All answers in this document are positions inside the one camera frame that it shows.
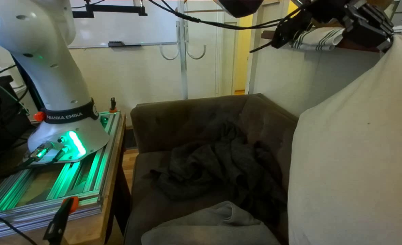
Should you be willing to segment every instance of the brown armchair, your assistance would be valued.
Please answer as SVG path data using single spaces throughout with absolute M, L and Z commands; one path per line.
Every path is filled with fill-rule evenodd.
M 149 177 L 152 169 L 170 163 L 171 149 L 190 141 L 213 141 L 224 118 L 232 118 L 247 134 L 249 143 L 261 141 L 277 159 L 283 188 L 288 190 L 291 148 L 298 118 L 265 95 L 220 96 L 178 102 L 144 103 L 133 113 L 140 148 L 133 185 L 133 212 L 129 219 L 127 243 L 141 243 L 145 231 L 170 219 L 189 215 L 227 200 L 221 189 L 195 200 L 171 201 Z M 273 232 L 288 242 L 287 212 Z

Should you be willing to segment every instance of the metal rack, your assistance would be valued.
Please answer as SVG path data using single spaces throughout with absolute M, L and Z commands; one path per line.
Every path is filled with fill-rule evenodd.
M 40 169 L 26 169 L 0 183 L 0 216 L 22 231 L 47 227 L 63 200 L 78 196 L 81 205 L 70 219 L 80 219 L 101 213 L 101 192 L 106 173 L 112 155 L 121 113 L 101 113 L 101 122 L 110 134 L 108 144 L 82 162 L 51 166 L 55 181 L 43 193 L 28 197 L 32 188 L 40 185 Z M 0 222 L 0 237 L 14 231 Z

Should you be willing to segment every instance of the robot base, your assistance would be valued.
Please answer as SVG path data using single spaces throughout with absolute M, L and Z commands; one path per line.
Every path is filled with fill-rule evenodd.
M 36 158 L 35 163 L 80 162 L 101 149 L 108 134 L 100 120 L 85 118 L 69 124 L 43 122 L 29 137 L 28 147 Z

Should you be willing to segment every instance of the coat rack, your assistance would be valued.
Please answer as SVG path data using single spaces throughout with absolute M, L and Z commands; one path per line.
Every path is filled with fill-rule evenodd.
M 185 1 L 179 1 L 178 8 L 180 12 L 186 12 L 186 5 Z M 180 57 L 180 66 L 182 66 L 182 77 L 183 77 L 183 96 L 185 99 L 189 99 L 189 75 L 187 75 L 187 56 L 191 57 L 193 60 L 202 60 L 206 54 L 206 45 L 204 45 L 204 51 L 201 56 L 193 56 L 189 51 L 189 22 L 186 19 L 180 19 L 176 22 L 176 31 L 178 31 L 178 50 L 179 53 L 174 57 L 168 57 L 164 54 L 164 47 L 163 45 L 160 46 L 161 56 L 165 60 L 176 60 Z

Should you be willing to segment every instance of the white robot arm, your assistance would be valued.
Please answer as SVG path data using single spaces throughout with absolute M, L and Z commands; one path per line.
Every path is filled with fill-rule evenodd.
M 74 36 L 69 0 L 0 0 L 0 46 L 26 69 L 46 106 L 46 121 L 31 136 L 29 149 L 74 145 L 61 162 L 81 160 L 108 141 L 67 47 Z

